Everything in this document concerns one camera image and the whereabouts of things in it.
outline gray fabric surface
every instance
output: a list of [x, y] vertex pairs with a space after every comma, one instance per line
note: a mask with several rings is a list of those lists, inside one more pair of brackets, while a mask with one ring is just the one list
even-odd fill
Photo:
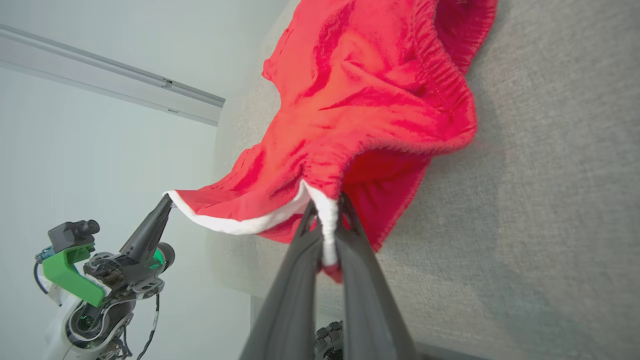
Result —
[[[221, 177], [279, 108], [229, 99]], [[479, 131], [437, 158], [378, 254], [416, 340], [490, 359], [640, 358], [640, 2], [502, 0], [468, 73]], [[286, 246], [211, 234], [227, 285], [263, 297]], [[342, 290], [322, 277], [320, 308]]]

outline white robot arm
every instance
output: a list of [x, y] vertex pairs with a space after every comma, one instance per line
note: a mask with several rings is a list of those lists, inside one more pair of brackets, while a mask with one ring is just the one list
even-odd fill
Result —
[[[156, 329], [160, 292], [158, 275], [173, 263], [171, 246], [160, 243], [172, 202], [163, 197], [156, 208], [120, 249], [119, 254], [94, 251], [93, 235], [100, 228], [93, 220], [66, 222], [49, 231], [52, 246], [36, 255], [34, 276], [40, 289], [60, 310], [47, 329], [44, 360], [115, 360], [131, 357], [126, 328], [136, 302], [156, 296], [156, 318], [147, 350]], [[74, 263], [88, 259], [84, 275]], [[47, 291], [38, 275], [51, 282]]]

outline wire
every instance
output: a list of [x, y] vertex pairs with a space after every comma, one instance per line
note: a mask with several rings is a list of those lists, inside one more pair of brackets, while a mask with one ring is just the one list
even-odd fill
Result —
[[[97, 338], [100, 337], [100, 334], [102, 334], [104, 332], [104, 327], [106, 325], [106, 322], [104, 321], [104, 316], [109, 312], [109, 310], [111, 310], [112, 307], [119, 305], [119, 304], [124, 304], [125, 302], [132, 302], [132, 301], [136, 301], [136, 299], [129, 299], [129, 300], [125, 300], [125, 301], [119, 301], [119, 302], [114, 302], [113, 304], [109, 305], [109, 307], [107, 307], [106, 309], [102, 309], [100, 311], [100, 315], [102, 315], [102, 320], [100, 321], [100, 323], [102, 324], [102, 327], [100, 328], [100, 332], [98, 332], [98, 335], [92, 337], [92, 338], [85, 338], [83, 335], [78, 334], [76, 331], [74, 331], [73, 327], [69, 327], [69, 331], [75, 336], [77, 337], [80, 341], [93, 341], [96, 340]], [[78, 306], [77, 309], [75, 309], [73, 311], [73, 313], [71, 313], [71, 316], [74, 316], [76, 312], [82, 310], [82, 306]]]
[[145, 348], [142, 349], [142, 352], [140, 353], [140, 355], [138, 355], [137, 360], [140, 360], [142, 358], [142, 355], [144, 355], [145, 352], [147, 352], [149, 344], [151, 344], [151, 340], [154, 339], [154, 333], [156, 332], [156, 326], [158, 325], [159, 314], [160, 314], [160, 293], [157, 293], [156, 294], [156, 317], [154, 318], [154, 326], [151, 328], [151, 333], [149, 334], [149, 340], [147, 340], [147, 343], [145, 344]]
[[127, 351], [126, 355], [124, 355], [125, 359], [129, 356], [133, 356], [131, 349], [129, 349], [129, 345], [127, 344], [127, 327], [126, 326], [124, 327], [124, 349]]
[[122, 355], [118, 356], [119, 359], [126, 359], [129, 356], [133, 356], [131, 349], [129, 349], [129, 345], [127, 344], [127, 327], [124, 327], [124, 334], [122, 335], [122, 340], [118, 339], [118, 345], [120, 346], [120, 350], [122, 350]]
[[42, 290], [42, 292], [44, 293], [44, 295], [48, 294], [49, 292], [44, 288], [44, 286], [42, 286], [42, 283], [40, 282], [40, 278], [38, 278], [38, 263], [36, 263], [36, 265], [33, 267], [33, 278], [36, 281], [36, 284], [38, 284], [38, 287]]

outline green bracket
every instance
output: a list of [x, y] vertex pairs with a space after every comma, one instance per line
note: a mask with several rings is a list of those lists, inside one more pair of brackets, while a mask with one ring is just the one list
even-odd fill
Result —
[[74, 265], [91, 256], [93, 244], [70, 247], [45, 259], [42, 263], [42, 272], [49, 281], [87, 303], [99, 307], [104, 299], [104, 290], [80, 275]]
[[164, 265], [164, 258], [162, 257], [162, 252], [160, 251], [160, 249], [156, 249], [154, 256], [145, 261], [144, 264], [151, 270]]

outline white ceiling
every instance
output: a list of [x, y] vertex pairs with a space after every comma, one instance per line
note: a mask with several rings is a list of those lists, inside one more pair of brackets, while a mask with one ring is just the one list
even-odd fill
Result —
[[0, 0], [0, 23], [228, 98], [288, 0]]

